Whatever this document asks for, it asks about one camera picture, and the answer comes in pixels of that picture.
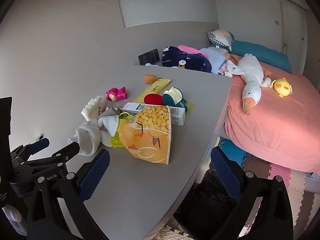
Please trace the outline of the left white gloved hand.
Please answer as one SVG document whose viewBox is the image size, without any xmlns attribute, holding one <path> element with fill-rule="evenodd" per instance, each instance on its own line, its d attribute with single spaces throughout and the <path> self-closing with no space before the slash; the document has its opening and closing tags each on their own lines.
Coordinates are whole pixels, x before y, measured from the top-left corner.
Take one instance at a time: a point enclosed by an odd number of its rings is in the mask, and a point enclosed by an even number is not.
<svg viewBox="0 0 320 240">
<path fill-rule="evenodd" d="M 16 232 L 27 236 L 27 223 L 21 213 L 10 204 L 5 205 L 2 210 Z"/>
</svg>

